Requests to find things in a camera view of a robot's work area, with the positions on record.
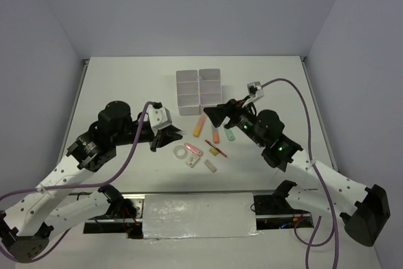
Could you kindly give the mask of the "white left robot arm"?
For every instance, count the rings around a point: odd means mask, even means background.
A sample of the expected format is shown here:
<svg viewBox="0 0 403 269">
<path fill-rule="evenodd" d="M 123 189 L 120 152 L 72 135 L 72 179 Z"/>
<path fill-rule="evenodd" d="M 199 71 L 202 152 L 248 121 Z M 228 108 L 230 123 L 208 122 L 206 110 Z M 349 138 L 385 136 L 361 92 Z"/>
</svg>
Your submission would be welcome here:
<svg viewBox="0 0 403 269">
<path fill-rule="evenodd" d="M 108 103 L 97 121 L 67 148 L 66 155 L 35 188 L 1 196 L 25 195 L 1 212 L 1 253 L 17 263 L 31 263 L 50 253 L 47 246 L 53 238 L 63 238 L 88 219 L 103 215 L 134 219 L 137 208 L 111 182 L 128 166 L 137 144 L 148 143 L 155 152 L 182 137 L 161 103 L 148 101 L 135 120 L 126 102 Z M 86 180 L 111 161 L 117 147 L 123 145 L 130 145 L 131 150 L 118 172 L 107 181 L 87 185 Z"/>
</svg>

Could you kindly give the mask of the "red pen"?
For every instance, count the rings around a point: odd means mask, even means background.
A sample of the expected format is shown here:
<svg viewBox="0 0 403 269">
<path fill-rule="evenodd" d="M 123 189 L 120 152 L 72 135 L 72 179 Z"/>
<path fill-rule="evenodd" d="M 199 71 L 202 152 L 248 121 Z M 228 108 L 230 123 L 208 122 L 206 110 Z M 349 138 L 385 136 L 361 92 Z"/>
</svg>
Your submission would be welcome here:
<svg viewBox="0 0 403 269">
<path fill-rule="evenodd" d="M 216 145 L 211 143 L 209 140 L 205 139 L 205 142 L 212 148 L 214 148 L 219 154 L 223 155 L 223 157 L 228 157 L 226 153 L 224 153 L 222 150 L 220 150 Z"/>
</svg>

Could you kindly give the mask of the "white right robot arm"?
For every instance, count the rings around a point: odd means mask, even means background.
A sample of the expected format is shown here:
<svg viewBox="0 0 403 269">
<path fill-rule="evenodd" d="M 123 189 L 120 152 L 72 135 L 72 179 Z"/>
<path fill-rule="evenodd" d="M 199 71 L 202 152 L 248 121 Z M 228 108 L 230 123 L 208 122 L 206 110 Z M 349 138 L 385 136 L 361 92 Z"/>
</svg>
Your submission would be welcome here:
<svg viewBox="0 0 403 269">
<path fill-rule="evenodd" d="M 230 100 L 203 111 L 215 127 L 237 127 L 262 148 L 264 161 L 281 171 L 273 199 L 277 211 L 329 214 L 344 224 L 346 234 L 357 243 L 367 247 L 375 244 L 390 218 L 384 188 L 355 182 L 314 159 L 283 134 L 285 126 L 273 110 L 253 114 L 240 101 Z"/>
</svg>

